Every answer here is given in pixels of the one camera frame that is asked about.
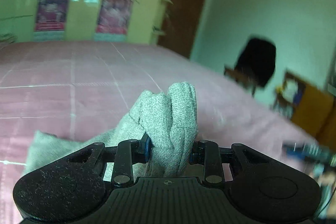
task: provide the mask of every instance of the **folded fabric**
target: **folded fabric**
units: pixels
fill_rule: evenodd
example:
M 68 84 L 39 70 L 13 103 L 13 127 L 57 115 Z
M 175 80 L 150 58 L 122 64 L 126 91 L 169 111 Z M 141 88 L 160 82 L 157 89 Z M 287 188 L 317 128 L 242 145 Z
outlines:
M 195 89 L 186 82 L 175 83 L 163 92 L 145 90 L 117 127 L 86 142 L 57 138 L 37 131 L 28 149 L 24 174 L 60 159 L 94 142 L 117 146 L 128 139 L 141 139 L 147 133 L 152 141 L 147 164 L 133 165 L 134 178 L 182 175 L 197 135 Z M 113 163 L 108 163 L 104 180 L 110 180 Z

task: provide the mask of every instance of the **white wall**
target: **white wall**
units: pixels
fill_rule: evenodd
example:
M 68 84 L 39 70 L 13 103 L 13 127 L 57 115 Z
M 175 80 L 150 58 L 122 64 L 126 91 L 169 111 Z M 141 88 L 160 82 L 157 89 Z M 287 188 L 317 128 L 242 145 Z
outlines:
M 277 47 L 276 71 L 256 99 L 271 104 L 286 68 L 323 87 L 336 45 L 336 0 L 208 0 L 192 60 L 223 72 L 234 66 L 251 34 Z

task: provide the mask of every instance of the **cable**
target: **cable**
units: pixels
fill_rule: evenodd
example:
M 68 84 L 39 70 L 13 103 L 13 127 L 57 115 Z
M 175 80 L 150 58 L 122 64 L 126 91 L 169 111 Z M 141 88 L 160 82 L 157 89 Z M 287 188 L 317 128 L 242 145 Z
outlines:
M 316 215 L 316 217 L 318 217 L 319 215 L 320 215 L 320 213 L 322 213 L 323 212 L 323 210 L 329 205 L 329 203 L 330 203 L 330 201 L 332 200 L 332 198 L 333 198 L 333 196 L 334 196 L 334 194 L 335 194 L 335 192 L 336 192 L 336 187 L 335 187 L 335 189 L 334 189 L 334 191 L 333 191 L 333 193 L 331 194 L 331 197 L 329 198 L 329 200 L 328 200 L 328 202 L 327 202 L 327 204 L 326 205 L 324 205 L 324 207 L 319 211 L 319 213 Z

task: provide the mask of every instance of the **brown door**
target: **brown door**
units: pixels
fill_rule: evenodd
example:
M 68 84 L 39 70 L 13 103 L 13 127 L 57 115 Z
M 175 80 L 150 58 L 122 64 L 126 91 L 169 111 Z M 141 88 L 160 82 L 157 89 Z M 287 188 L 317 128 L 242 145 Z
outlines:
M 162 24 L 166 35 L 159 38 L 158 45 L 189 58 L 204 0 L 171 1 Z

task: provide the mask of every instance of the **bed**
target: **bed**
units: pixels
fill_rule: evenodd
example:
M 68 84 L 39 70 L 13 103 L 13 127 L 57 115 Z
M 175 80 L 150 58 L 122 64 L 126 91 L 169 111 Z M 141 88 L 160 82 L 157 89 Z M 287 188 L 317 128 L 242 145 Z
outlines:
M 283 140 L 311 137 L 259 105 L 234 82 L 157 46 L 26 42 L 0 50 L 0 224 L 21 221 L 12 189 L 34 132 L 83 141 L 114 128 L 148 89 L 188 81 L 198 104 L 197 139 L 244 143 L 299 170 Z

